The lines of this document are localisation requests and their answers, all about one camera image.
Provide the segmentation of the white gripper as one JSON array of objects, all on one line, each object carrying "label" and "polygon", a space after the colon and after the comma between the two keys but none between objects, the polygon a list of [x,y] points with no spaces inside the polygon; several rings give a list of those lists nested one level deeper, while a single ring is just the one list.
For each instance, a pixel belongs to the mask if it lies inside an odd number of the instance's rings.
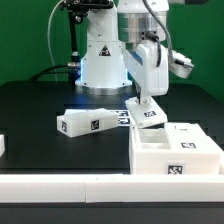
[{"label": "white gripper", "polygon": [[168,91],[168,57],[165,47],[152,41],[138,44],[134,51],[123,50],[127,71],[140,88],[141,105],[151,102],[150,96],[164,95]]}]

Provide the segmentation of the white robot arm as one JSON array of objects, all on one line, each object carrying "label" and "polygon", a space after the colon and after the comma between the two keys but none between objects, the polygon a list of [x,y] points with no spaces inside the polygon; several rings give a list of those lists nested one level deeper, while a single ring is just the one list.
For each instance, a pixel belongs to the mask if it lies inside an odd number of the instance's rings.
[{"label": "white robot arm", "polygon": [[85,18],[87,52],[77,84],[109,94],[135,84],[137,102],[168,90],[166,39],[168,0],[77,0],[76,19]]}]

